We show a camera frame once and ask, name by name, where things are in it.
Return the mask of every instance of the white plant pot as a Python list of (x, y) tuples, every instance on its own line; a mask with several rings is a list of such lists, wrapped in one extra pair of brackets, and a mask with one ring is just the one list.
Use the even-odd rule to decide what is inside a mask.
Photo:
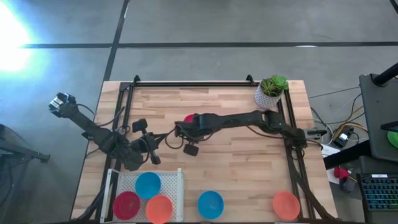
[(257, 87), (256, 92), (254, 93), (254, 101), (256, 104), (264, 109), (271, 109), (276, 106), (280, 98), (282, 97), (282, 94), (279, 96), (267, 96), (262, 90), (261, 86), (259, 85)]

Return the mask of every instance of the gray floor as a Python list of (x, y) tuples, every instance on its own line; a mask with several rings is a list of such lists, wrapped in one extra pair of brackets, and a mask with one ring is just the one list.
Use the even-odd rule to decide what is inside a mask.
[[(4, 1), (32, 43), (111, 43), (122, 3)], [(397, 41), (397, 21), (388, 0), (133, 0), (121, 42)], [(47, 105), (61, 91), (95, 109), (109, 49), (23, 52), (28, 55), (24, 67), (0, 70), (0, 123), (52, 157), (48, 164), (29, 163), (4, 222), (65, 221), (87, 141), (72, 122), (50, 114)], [(305, 80), (313, 96), (358, 86), (358, 75), (382, 72), (396, 63), (397, 54), (398, 47), (119, 49), (110, 79), (242, 80), (247, 74), (279, 74)], [(325, 121), (336, 121), (349, 115), (349, 106), (339, 109), (358, 94), (351, 90), (310, 103)], [(364, 118), (359, 122), (365, 124)], [(361, 221), (360, 200), (332, 189), (339, 217)]]

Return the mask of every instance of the wooden table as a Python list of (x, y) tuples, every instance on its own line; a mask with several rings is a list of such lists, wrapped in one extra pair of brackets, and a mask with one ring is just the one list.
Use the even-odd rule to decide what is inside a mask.
[[(104, 82), (98, 103), (96, 123), (114, 116), (120, 82)], [(313, 119), (304, 82), (289, 81), (290, 97), (299, 128), (313, 128)], [(148, 122), (148, 131), (166, 133), (192, 113), (220, 115), (245, 113), (258, 109), (254, 102), (256, 87), (145, 87), (134, 88), (129, 124), (139, 118)], [(136, 139), (141, 133), (128, 133)], [(175, 146), (180, 139), (169, 136)], [(224, 198), (224, 212), (214, 222), (280, 221), (272, 209), (272, 198), (279, 191), (291, 192), (289, 170), (283, 140), (258, 136), (246, 127), (223, 129), (199, 144), (196, 157), (167, 147), (164, 142), (156, 151), (162, 163), (142, 165), (140, 170), (177, 170), (185, 174), (184, 221), (203, 221), (196, 208), (197, 199), (206, 190), (216, 190)], [(89, 143), (88, 152), (97, 148)], [(85, 160), (73, 207), (78, 217), (98, 193), (106, 156), (98, 151)], [(310, 188), (326, 210), (337, 217), (325, 166), (316, 145), (305, 150), (305, 166)], [(303, 193), (300, 194), (306, 214)]]

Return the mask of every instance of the blue bowl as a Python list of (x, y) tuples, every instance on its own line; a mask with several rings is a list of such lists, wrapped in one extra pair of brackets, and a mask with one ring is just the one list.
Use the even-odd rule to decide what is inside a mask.
[(198, 200), (198, 211), (203, 218), (218, 218), (224, 210), (224, 200), (222, 196), (212, 190), (203, 192)]
[(160, 178), (154, 172), (141, 174), (136, 181), (136, 192), (140, 198), (151, 199), (160, 191)]

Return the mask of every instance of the orange bowl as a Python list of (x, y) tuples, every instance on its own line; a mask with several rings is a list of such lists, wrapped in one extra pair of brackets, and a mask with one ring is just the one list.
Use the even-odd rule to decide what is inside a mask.
[(173, 204), (164, 195), (151, 198), (145, 210), (147, 218), (154, 224), (163, 224), (170, 220), (173, 215)]
[(279, 218), (292, 221), (300, 213), (300, 202), (296, 196), (290, 192), (279, 192), (272, 201), (275, 213)]

